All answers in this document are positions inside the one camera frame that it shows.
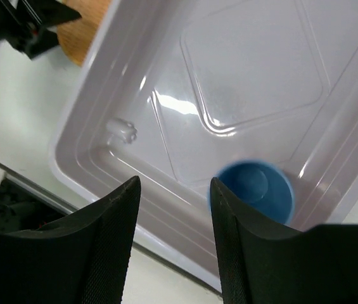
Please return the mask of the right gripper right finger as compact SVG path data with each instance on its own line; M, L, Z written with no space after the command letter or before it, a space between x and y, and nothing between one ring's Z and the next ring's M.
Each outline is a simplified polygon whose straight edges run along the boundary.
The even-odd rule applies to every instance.
M358 303L358 224L298 231L210 183L224 303Z

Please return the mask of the round woven orange tray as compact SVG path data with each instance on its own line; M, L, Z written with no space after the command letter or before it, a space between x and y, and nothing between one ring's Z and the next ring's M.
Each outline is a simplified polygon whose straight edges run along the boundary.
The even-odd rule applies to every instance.
M65 55L76 65L82 66L93 39L105 17L111 0L65 0L81 18L57 26L56 33Z

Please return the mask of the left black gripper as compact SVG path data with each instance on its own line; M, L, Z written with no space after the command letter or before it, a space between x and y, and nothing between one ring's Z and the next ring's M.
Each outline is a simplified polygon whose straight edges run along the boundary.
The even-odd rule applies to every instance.
M50 28L81 18L81 14L59 1L0 0L0 42L31 60L59 45Z

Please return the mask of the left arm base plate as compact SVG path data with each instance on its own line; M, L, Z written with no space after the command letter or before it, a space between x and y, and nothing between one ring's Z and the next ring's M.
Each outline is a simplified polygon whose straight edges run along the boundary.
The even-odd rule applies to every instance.
M64 217L43 199L5 178L0 183L0 233L38 229Z

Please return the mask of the blue plastic cup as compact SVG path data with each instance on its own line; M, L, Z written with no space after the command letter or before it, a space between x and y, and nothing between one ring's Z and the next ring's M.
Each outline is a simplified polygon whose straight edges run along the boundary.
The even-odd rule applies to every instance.
M275 223L288 227L295 213L295 192L286 174L263 160L240 160L216 173L243 206L249 206Z

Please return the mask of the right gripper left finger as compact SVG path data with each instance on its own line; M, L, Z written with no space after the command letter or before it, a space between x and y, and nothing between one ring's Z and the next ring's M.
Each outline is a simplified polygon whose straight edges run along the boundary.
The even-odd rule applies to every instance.
M120 303L140 197L135 176L36 230L0 231L0 303Z

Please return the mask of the grey plastic bin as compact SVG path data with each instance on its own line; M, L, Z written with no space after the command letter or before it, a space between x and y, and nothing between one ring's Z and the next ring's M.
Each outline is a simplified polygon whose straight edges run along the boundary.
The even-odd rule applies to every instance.
M290 225L358 205L358 1L115 1L66 104L54 175L92 203L137 175L136 241L220 290L209 185L263 160Z

